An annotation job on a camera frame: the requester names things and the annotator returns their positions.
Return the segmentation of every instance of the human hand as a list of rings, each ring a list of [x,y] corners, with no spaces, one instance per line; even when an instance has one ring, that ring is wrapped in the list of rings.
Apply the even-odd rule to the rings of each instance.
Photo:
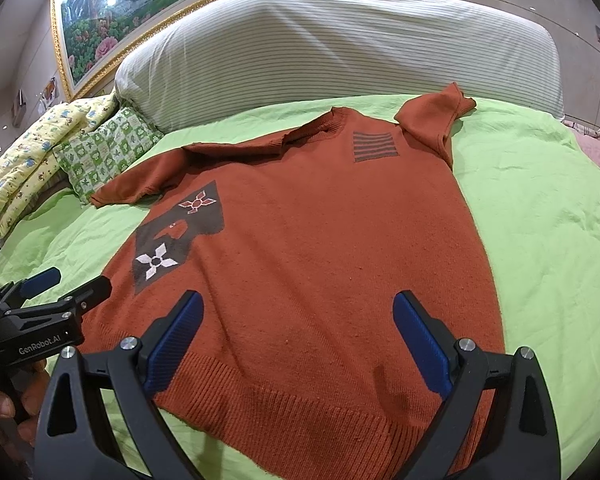
[[[45,371],[46,360],[32,365],[34,375],[27,389],[20,397],[20,401],[31,418],[18,425],[18,434],[25,442],[32,446],[36,443],[36,428],[38,426],[38,414],[45,397],[46,387],[49,384],[49,374]],[[15,415],[13,401],[4,393],[0,392],[0,418],[11,418]],[[13,443],[8,442],[6,436],[0,429],[0,443],[12,459],[19,462],[18,453]]]

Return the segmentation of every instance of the green checkered pillow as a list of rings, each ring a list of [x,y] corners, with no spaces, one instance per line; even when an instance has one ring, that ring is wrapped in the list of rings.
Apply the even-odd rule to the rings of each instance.
[[[91,133],[58,144],[54,155],[84,203],[99,187],[118,176],[162,138],[162,133],[131,107]]]

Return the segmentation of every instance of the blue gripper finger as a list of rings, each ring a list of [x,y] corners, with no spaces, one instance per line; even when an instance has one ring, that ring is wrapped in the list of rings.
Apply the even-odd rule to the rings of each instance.
[[[411,299],[404,292],[394,298],[394,323],[407,344],[427,388],[445,400],[453,388],[449,360],[427,327],[427,323],[442,322],[429,317],[420,303],[414,306],[417,302],[415,296],[409,292],[407,294]]]
[[[144,361],[145,377],[142,387],[148,396],[153,397],[169,387],[203,316],[202,296],[189,290],[166,317],[156,319],[142,336],[141,360]],[[159,338],[154,343],[151,339],[155,335]],[[145,349],[149,351],[148,355],[142,354]]]
[[[49,267],[20,285],[20,297],[24,300],[32,300],[58,283],[60,283],[60,271],[55,267]]]

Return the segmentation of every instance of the yellow patterned blanket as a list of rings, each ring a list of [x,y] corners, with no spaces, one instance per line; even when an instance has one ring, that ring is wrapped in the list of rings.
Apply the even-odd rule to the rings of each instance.
[[[113,92],[56,105],[5,150],[0,157],[0,238],[60,169],[51,149],[65,139],[92,132],[116,107]]]

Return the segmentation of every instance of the metal screw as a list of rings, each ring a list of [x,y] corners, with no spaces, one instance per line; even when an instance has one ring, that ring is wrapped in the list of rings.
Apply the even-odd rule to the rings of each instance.
[[[75,355],[75,346],[65,346],[60,351],[60,357],[63,357],[65,359],[69,359],[69,358],[73,357],[74,355]]]
[[[462,338],[459,342],[458,342],[458,346],[460,347],[461,350],[464,350],[465,352],[472,352],[475,350],[475,342],[473,339],[469,339],[467,337]]]
[[[533,359],[536,356],[534,351],[528,346],[520,347],[520,355],[525,359]]]
[[[136,346],[138,346],[138,339],[133,336],[125,337],[120,341],[120,348],[123,350],[133,350]]]

